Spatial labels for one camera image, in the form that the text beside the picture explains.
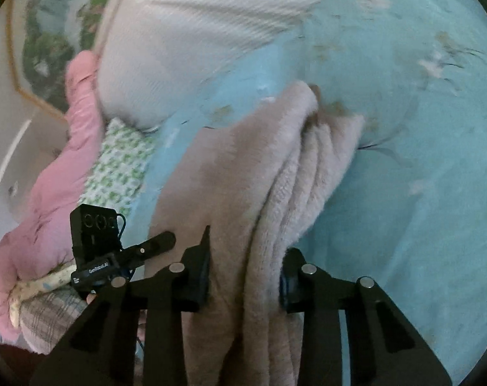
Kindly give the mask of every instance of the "beige blanket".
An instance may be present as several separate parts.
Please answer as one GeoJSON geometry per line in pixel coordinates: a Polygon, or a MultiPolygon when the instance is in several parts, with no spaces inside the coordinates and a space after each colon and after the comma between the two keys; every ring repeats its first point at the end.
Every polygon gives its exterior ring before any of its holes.
{"type": "Polygon", "coordinates": [[[319,110],[302,82],[226,129],[203,129],[163,188],[149,236],[171,230],[180,260],[211,225],[208,303],[183,315],[190,386],[293,386],[302,321],[279,306],[286,249],[315,222],[355,152],[361,116],[319,110]]]}

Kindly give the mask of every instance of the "pink jacket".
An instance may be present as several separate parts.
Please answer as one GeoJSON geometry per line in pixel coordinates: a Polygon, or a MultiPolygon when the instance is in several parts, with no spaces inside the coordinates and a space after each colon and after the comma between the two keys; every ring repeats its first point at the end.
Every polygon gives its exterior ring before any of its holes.
{"type": "Polygon", "coordinates": [[[70,212],[98,158],[104,124],[94,93],[97,57],[81,52],[66,75],[70,139],[31,190],[20,225],[0,241],[0,334],[15,341],[20,330],[9,319],[9,293],[18,280],[34,280],[73,259],[70,212]]]}

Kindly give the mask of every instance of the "green and white patterned fabric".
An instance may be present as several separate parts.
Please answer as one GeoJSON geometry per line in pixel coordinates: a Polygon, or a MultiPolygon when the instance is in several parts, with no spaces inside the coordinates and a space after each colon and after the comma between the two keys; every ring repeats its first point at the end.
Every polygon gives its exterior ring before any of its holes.
{"type": "Polygon", "coordinates": [[[114,118],[79,204],[108,207],[128,217],[154,152],[151,137],[114,118]]]}

